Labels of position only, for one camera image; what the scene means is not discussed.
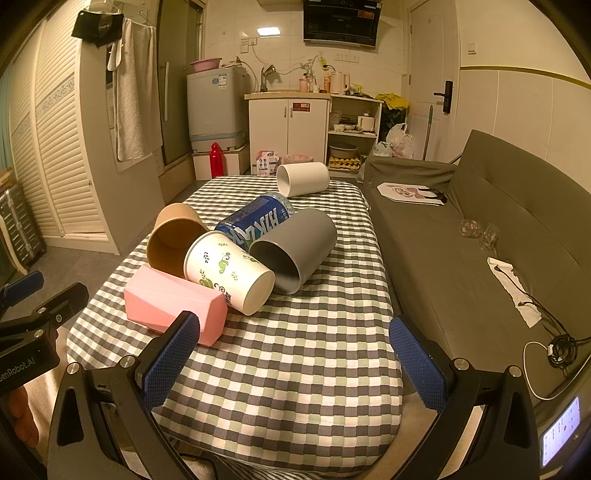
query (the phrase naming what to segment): electric kettle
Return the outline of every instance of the electric kettle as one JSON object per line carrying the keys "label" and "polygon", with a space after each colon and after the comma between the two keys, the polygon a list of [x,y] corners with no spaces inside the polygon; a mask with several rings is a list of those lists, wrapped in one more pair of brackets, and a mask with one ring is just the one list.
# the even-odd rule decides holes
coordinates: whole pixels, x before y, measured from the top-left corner
{"label": "electric kettle", "polygon": [[330,93],[335,95],[344,95],[349,91],[349,74],[342,72],[331,72],[330,74]]}

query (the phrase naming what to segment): paper cup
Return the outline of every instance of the paper cup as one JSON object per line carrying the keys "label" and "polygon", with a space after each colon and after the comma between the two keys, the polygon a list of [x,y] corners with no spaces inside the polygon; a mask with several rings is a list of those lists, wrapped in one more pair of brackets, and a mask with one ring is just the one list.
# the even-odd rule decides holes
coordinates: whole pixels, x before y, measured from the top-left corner
{"label": "paper cup", "polygon": [[183,262],[189,247],[209,229],[189,205],[172,203],[165,207],[148,240],[146,254],[150,267],[184,278]]}
{"label": "paper cup", "polygon": [[202,235],[191,245],[184,274],[187,280],[221,291],[226,302],[244,315],[258,312],[275,285],[271,270],[218,231]]}
{"label": "paper cup", "polygon": [[322,192],[329,183],[329,169],[320,162],[294,163],[277,168],[277,188],[288,198]]}

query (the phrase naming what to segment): cabinet door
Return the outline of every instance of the cabinet door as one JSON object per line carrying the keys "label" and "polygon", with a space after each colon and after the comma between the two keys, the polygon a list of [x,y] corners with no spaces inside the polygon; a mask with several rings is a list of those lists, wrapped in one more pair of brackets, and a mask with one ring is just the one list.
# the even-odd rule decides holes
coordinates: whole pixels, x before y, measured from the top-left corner
{"label": "cabinet door", "polygon": [[326,156],[326,122],[328,100],[289,99],[289,135],[287,152],[290,155],[312,155],[314,161],[324,163]]}
{"label": "cabinet door", "polygon": [[287,100],[266,98],[248,102],[250,113],[251,165],[256,154],[273,150],[280,157],[287,153]]}

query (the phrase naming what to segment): table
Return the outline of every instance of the table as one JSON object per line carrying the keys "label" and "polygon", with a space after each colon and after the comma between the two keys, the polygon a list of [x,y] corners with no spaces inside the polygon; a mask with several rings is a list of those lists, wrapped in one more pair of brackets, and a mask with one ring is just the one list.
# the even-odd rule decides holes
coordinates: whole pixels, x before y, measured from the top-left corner
{"label": "table", "polygon": [[[274,179],[221,177],[186,203],[213,228]],[[292,199],[334,221],[335,248],[293,296],[258,313],[230,310],[222,337],[199,345],[152,413],[163,431],[217,454],[241,478],[352,476],[392,442],[401,368],[388,342],[392,306],[368,206],[359,189]],[[156,335],[127,320],[123,289],[146,262],[144,239],[84,309],[67,338],[70,361],[109,367]]]}

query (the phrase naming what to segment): person's foot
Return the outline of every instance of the person's foot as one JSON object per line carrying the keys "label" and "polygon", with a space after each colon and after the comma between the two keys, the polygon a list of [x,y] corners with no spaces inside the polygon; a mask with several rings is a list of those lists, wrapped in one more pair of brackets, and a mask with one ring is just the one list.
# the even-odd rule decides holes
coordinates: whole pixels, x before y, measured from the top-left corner
{"label": "person's foot", "polygon": [[14,433],[27,446],[35,448],[39,443],[39,430],[29,407],[25,387],[18,387],[8,394],[8,410],[16,418]]}

